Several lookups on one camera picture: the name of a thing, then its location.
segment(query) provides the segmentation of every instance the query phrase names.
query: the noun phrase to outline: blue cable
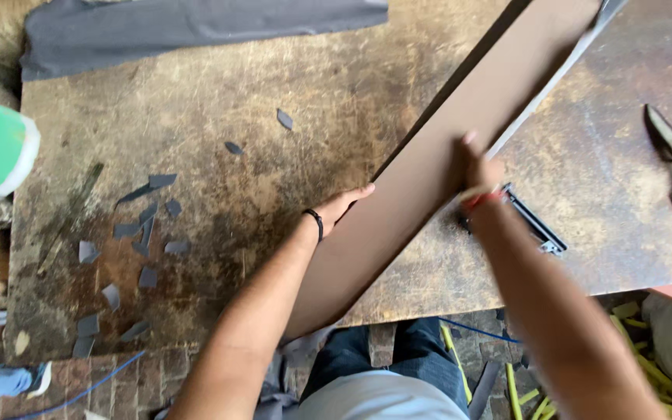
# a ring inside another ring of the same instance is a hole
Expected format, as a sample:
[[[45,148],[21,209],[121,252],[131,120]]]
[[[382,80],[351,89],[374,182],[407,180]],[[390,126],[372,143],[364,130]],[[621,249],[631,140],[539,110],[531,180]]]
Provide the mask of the blue cable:
[[[115,371],[112,371],[112,372],[109,373],[106,377],[100,379],[100,380],[98,381],[98,383],[96,383],[95,385],[92,385],[91,387],[87,388],[86,390],[84,390],[82,393],[80,393],[80,394],[77,395],[76,397],[72,398],[71,400],[68,400],[68,401],[66,401],[66,402],[64,402],[64,403],[62,403],[62,404],[60,404],[60,405],[57,405],[57,406],[52,406],[51,408],[47,408],[47,409],[41,410],[41,411],[36,412],[36,413],[20,415],[20,416],[18,416],[18,417],[10,417],[10,418],[8,418],[7,420],[25,420],[26,418],[37,417],[38,415],[43,415],[43,414],[51,413],[51,411],[56,411],[56,410],[59,410],[59,409],[65,407],[65,406],[68,406],[69,404],[71,404],[71,403],[77,401],[79,398],[82,398],[82,397],[86,396],[87,394],[89,394],[90,391],[92,391],[93,389],[99,387],[102,383],[104,383],[106,380],[108,380],[108,379],[110,379],[111,377],[113,377],[113,375],[115,375],[115,374],[117,374],[118,372],[120,372],[120,371],[121,371],[123,368],[125,368],[126,366],[130,365],[131,362],[134,362],[136,359],[138,359],[138,358],[139,358],[141,355],[143,355],[143,354],[144,354],[144,350],[140,351],[140,352],[137,353],[134,357],[132,357],[132,358],[130,358],[129,360],[127,360],[126,363],[124,363],[124,364],[122,364],[121,366],[117,367]]]
[[[491,332],[481,331],[480,329],[475,329],[475,328],[473,328],[473,327],[468,327],[467,325],[459,324],[459,323],[457,323],[457,322],[455,322],[455,321],[453,321],[453,320],[449,320],[449,319],[445,319],[445,318],[440,318],[440,317],[437,317],[437,319],[439,319],[439,320],[444,320],[445,322],[447,322],[447,323],[449,323],[449,324],[457,325],[458,327],[462,327],[462,328],[465,328],[465,329],[470,329],[471,331],[476,331],[476,332],[479,333],[479,334],[484,334],[484,335],[486,335],[486,336],[494,337],[495,339],[500,339],[500,340],[509,341],[510,343],[518,343],[518,344],[519,344],[519,343],[522,343],[522,341],[520,341],[520,340],[510,339],[510,338],[508,338],[508,337],[502,337],[502,336],[498,336],[497,334],[492,334]]]

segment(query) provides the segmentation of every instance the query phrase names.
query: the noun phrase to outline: cardboard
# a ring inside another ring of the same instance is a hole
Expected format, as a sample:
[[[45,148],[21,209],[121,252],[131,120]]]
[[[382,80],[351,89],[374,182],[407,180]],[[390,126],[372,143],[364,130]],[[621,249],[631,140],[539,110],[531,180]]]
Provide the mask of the cardboard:
[[[551,79],[588,30],[597,0],[533,0],[318,246],[285,330],[339,319],[429,218],[459,191],[456,139],[489,147]]]

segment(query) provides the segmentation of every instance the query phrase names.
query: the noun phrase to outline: worn table surface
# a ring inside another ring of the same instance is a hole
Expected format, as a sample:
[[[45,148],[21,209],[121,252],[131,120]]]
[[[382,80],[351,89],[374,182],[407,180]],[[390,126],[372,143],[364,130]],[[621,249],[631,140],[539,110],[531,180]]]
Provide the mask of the worn table surface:
[[[98,312],[94,354],[200,340],[299,211],[366,182],[506,2],[390,3],[389,23],[360,31],[183,49],[107,70],[27,83],[23,113],[42,132],[18,190],[5,336],[12,361],[69,357],[76,321]],[[651,147],[641,105],[672,120],[672,4],[627,5],[500,154],[516,191],[565,241],[565,263],[591,293],[672,282],[669,165]],[[275,119],[294,119],[286,131]],[[223,146],[246,150],[233,156]],[[85,209],[37,268],[96,162]],[[117,199],[152,173],[175,185]],[[162,205],[176,198],[183,213]],[[142,259],[111,238],[161,204]],[[443,210],[347,314],[347,324],[500,306],[480,248]],[[185,257],[162,253],[188,239]],[[79,264],[80,240],[102,254]],[[156,289],[137,289],[143,264]],[[111,282],[121,307],[100,289]],[[152,333],[118,336],[138,320]]]

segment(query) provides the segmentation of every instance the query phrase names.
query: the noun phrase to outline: brick floor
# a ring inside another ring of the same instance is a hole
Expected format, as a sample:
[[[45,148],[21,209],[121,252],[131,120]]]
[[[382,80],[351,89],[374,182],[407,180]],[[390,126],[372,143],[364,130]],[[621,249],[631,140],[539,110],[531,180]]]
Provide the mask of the brick floor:
[[[84,419],[84,411],[116,420],[146,420],[177,394],[189,369],[194,349],[177,348],[145,353],[88,395],[43,415],[48,420]],[[63,403],[107,376],[134,354],[54,362],[51,387],[42,396],[0,398],[0,418],[14,417]]]
[[[626,301],[640,301],[641,299],[644,299],[644,292],[630,292],[599,298],[606,309]],[[447,318],[497,335],[502,335],[502,330],[507,329],[515,337],[509,320],[499,320],[495,310],[448,315]],[[452,328],[454,329],[453,342],[471,388],[481,377],[487,361],[515,363],[519,362],[523,355],[524,348],[521,345],[467,329]],[[370,356],[373,366],[390,365],[393,358],[395,324],[371,325],[369,332]],[[170,398],[177,395],[198,351],[198,348],[173,348],[147,352],[74,404],[40,418],[81,420],[84,418],[85,410],[116,420],[153,418],[157,412],[169,404]],[[134,354],[120,354],[54,362],[53,380],[48,392],[42,397],[31,400],[25,400],[23,396],[0,398],[0,418],[23,415],[59,405],[88,389],[133,356]],[[288,371],[287,384],[298,395],[307,383],[314,357],[315,353],[307,358],[303,366],[290,367]],[[524,367],[518,369],[515,372],[515,381],[520,395],[540,387],[535,376],[535,366],[530,369]],[[506,420],[511,417],[506,390],[506,375],[502,369],[481,419]],[[525,404],[523,415],[529,417],[541,398],[542,396],[534,398]]]

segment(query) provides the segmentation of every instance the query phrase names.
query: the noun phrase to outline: right hand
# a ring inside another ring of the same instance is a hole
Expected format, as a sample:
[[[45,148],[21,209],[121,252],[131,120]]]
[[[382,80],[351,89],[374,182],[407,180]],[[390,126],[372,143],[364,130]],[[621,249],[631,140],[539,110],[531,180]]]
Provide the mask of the right hand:
[[[475,142],[475,139],[476,132],[469,131],[460,140],[461,150],[468,162],[466,188],[497,189],[505,178],[505,165],[496,158],[488,159],[485,148],[479,142]]]

